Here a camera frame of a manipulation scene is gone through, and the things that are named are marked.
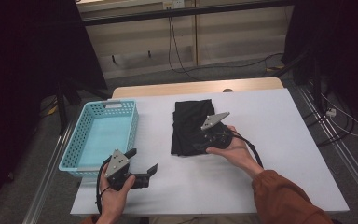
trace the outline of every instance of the person's left hand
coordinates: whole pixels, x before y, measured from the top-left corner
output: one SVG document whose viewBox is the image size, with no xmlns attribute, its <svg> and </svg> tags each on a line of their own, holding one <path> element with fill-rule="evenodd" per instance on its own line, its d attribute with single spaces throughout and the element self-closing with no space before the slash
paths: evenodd
<svg viewBox="0 0 358 224">
<path fill-rule="evenodd" d="M 108 164 L 106 164 L 101 173 L 100 181 L 100 191 L 109 187 L 109 182 L 105 177 L 106 169 Z M 120 218 L 123 213 L 124 206 L 127 201 L 127 193 L 132 188 L 135 183 L 135 176 L 131 175 L 126 182 L 124 183 L 123 188 L 120 191 L 115 191 L 113 189 L 107 189 L 102 196 L 103 211 L 98 219 L 97 223 L 115 223 Z"/>
</svg>

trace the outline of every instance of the black cloth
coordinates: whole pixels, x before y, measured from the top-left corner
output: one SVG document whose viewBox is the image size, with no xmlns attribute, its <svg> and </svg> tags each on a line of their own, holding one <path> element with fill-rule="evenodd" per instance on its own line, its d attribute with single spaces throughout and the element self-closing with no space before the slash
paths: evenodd
<svg viewBox="0 0 358 224">
<path fill-rule="evenodd" d="M 196 150 L 193 144 L 205 142 L 200 127 L 208 115 L 214 115 L 212 100 L 175 103 L 171 154 L 177 156 L 205 154 L 205 151 Z"/>
</svg>

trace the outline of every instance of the basket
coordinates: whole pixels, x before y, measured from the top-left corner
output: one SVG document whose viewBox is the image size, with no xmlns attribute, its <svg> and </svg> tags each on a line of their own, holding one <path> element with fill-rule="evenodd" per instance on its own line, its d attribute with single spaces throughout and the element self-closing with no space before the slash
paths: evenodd
<svg viewBox="0 0 358 224">
<path fill-rule="evenodd" d="M 137 124 L 133 100 L 85 104 L 59 169 L 76 177 L 97 176 L 115 149 L 126 153 L 133 148 Z"/>
</svg>

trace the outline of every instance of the white table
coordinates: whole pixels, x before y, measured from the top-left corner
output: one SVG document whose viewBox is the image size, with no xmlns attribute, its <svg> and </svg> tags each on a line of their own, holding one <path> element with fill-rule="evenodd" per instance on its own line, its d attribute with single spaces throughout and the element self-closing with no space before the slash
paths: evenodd
<svg viewBox="0 0 358 224">
<path fill-rule="evenodd" d="M 297 183 L 327 212 L 348 211 L 336 182 L 286 89 L 135 97 L 139 122 L 130 170 L 144 173 L 158 163 L 147 189 L 132 189 L 124 215 L 253 214 L 251 179 L 215 155 L 170 154 L 174 102 L 212 99 L 215 112 L 256 147 L 266 169 Z M 83 179 L 71 214 L 97 213 L 95 179 Z"/>
</svg>

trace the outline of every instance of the hand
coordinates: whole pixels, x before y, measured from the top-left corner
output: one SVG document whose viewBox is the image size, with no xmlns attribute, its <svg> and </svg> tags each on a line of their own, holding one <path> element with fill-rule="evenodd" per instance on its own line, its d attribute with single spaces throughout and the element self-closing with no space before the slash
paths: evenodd
<svg viewBox="0 0 358 224">
<path fill-rule="evenodd" d="M 109 182 L 105 177 L 107 166 L 108 164 L 104 166 L 103 171 L 101 173 L 101 192 L 109 187 Z M 135 176 L 131 175 L 126 180 L 123 188 L 120 191 L 115 191 L 109 188 L 103 193 L 103 211 L 97 223 L 115 223 L 118 221 L 121 214 L 123 213 L 124 206 L 126 205 L 127 193 L 132 188 L 133 183 L 135 183 Z"/>
<path fill-rule="evenodd" d="M 228 128 L 237 135 L 235 127 L 228 126 Z M 231 144 L 227 148 L 208 147 L 206 152 L 226 158 L 233 165 L 244 170 L 252 179 L 264 171 L 253 159 L 245 142 L 236 137 L 232 138 Z"/>
</svg>

